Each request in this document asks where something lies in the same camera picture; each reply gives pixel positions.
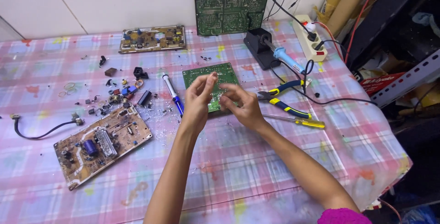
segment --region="pink sleeve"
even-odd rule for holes
[[[318,224],[371,224],[371,221],[360,213],[349,209],[326,210]]]

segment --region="table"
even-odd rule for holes
[[[265,22],[276,46],[283,46],[297,62],[306,59],[291,21]],[[0,43],[0,223],[116,224],[141,223],[161,175],[179,126],[179,114],[162,80],[170,75],[184,97],[182,70],[230,62],[247,91],[267,91],[279,85],[270,70],[263,71],[243,43],[245,34],[197,36],[187,27],[186,50],[119,54],[121,33],[58,37]],[[325,102],[334,98],[368,96],[339,59],[333,44],[325,45],[327,59],[316,63],[308,94]],[[108,58],[99,68],[100,57]],[[134,67],[150,76],[134,103],[149,89],[157,93],[151,109],[138,111],[153,138],[90,182],[70,192],[61,173],[53,144],[80,129],[63,126],[43,140],[18,137],[8,115],[20,114],[19,129],[38,136],[76,112],[91,124],[86,99],[105,100],[108,68],[121,87],[133,83]],[[283,66],[276,72],[285,80],[294,75]],[[64,86],[75,84],[74,90]],[[366,208],[411,167],[380,109],[372,104],[340,101],[320,106],[294,91],[282,100],[312,113],[326,123],[325,130],[267,119],[276,130],[319,161],[345,187],[360,209]],[[260,103],[262,113],[286,116],[271,104]],[[311,223],[322,213],[299,187],[286,166],[256,133],[231,115],[208,120],[195,145],[188,175],[181,223]]]

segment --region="perforated metal rack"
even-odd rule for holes
[[[383,108],[414,88],[440,75],[439,55],[440,50],[432,53],[406,74],[371,96],[371,101],[377,103],[379,108]]]

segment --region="wire cutters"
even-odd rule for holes
[[[284,111],[286,111],[294,116],[306,118],[306,119],[311,119],[311,115],[309,113],[305,113],[305,112],[293,109],[293,108],[289,107],[287,104],[283,103],[283,101],[273,97],[275,95],[278,95],[280,92],[288,89],[289,87],[295,87],[295,86],[301,86],[301,85],[304,85],[303,80],[286,82],[286,83],[282,84],[281,86],[270,90],[269,92],[264,92],[264,91],[258,92],[258,94],[261,95],[261,96],[258,96],[258,100],[260,100],[260,101],[269,100],[269,102],[271,104],[274,104],[278,108],[283,109]]]

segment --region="electrical outlet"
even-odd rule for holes
[[[310,17],[306,14],[295,15],[295,18],[298,19],[301,23],[310,23]],[[294,27],[295,33],[297,35],[298,40],[300,41],[300,45],[304,51],[305,57],[307,60],[313,60],[314,62],[322,62],[327,56],[327,50],[324,48],[324,45],[321,46],[319,50],[315,50],[315,47],[321,42],[321,38],[318,33],[316,33],[315,41],[310,41],[308,37],[308,33],[304,30],[304,28],[298,24],[298,22],[293,21],[292,26]]]

